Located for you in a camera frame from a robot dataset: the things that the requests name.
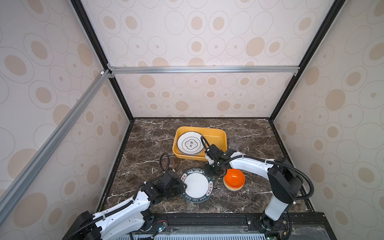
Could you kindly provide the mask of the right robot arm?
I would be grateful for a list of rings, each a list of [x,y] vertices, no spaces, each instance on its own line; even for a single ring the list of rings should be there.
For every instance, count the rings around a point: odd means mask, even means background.
[[[256,174],[270,182],[273,196],[261,218],[265,223],[278,222],[296,201],[308,199],[315,192],[311,179],[284,157],[269,160],[231,149],[223,152],[214,144],[204,144],[204,149],[208,160],[206,170],[210,176],[228,174],[230,169],[236,169]]]

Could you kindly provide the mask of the white plate green rim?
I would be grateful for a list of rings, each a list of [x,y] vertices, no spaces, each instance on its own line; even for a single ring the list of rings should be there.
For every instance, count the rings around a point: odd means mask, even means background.
[[[213,180],[203,169],[189,169],[182,175],[181,180],[185,185],[183,198],[191,203],[205,202],[214,190]]]

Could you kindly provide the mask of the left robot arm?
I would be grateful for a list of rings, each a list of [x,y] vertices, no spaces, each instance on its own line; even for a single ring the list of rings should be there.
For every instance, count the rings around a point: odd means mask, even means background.
[[[187,185],[168,170],[141,184],[129,199],[102,212],[80,214],[63,237],[64,240],[113,240],[140,230],[153,220],[150,207],[185,193]]]

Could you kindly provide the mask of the white plate quatrefoil pattern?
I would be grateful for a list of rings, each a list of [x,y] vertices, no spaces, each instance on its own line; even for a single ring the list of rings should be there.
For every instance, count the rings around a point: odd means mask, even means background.
[[[202,135],[197,132],[186,132],[177,141],[179,151],[186,156],[196,156],[204,149]]]

